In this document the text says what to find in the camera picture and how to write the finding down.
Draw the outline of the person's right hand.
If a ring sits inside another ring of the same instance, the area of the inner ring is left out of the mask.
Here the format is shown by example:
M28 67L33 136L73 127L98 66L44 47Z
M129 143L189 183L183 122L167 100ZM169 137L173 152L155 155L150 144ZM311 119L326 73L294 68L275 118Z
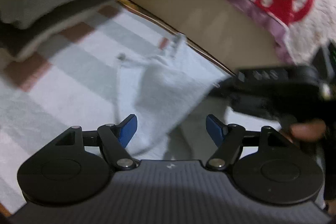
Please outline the person's right hand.
M296 123L290 126L290 133L294 139L314 142L321 139L326 132L324 121L315 120L308 123Z

